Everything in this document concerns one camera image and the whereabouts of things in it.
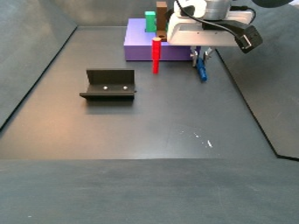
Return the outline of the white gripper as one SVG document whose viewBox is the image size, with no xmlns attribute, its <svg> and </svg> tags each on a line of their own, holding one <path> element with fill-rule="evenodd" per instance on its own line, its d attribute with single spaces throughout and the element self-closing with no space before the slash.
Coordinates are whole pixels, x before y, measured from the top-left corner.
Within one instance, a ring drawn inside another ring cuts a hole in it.
<svg viewBox="0 0 299 224">
<path fill-rule="evenodd" d="M 249 24 L 253 13 L 249 10 L 232 10 L 232 0 L 175 0 L 169 16 L 167 42 L 173 46 L 191 46 L 192 67 L 196 67 L 197 46 L 236 46 L 233 36 L 225 31 L 204 31 L 203 23 L 236 20 Z M 203 54 L 203 62 L 211 58 L 213 47 Z"/>
</svg>

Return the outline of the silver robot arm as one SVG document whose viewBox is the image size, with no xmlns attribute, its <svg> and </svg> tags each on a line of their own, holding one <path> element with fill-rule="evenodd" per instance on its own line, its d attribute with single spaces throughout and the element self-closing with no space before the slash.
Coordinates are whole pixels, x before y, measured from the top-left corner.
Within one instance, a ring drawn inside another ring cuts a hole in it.
<svg viewBox="0 0 299 224">
<path fill-rule="evenodd" d="M 167 43 L 171 46 L 191 48 L 192 64 L 196 65 L 199 46 L 213 49 L 217 46 L 236 46 L 233 35 L 219 27 L 203 29 L 204 21 L 240 22 L 248 25 L 253 13 L 248 10 L 232 10 L 232 0 L 175 0 L 167 28 Z"/>
</svg>

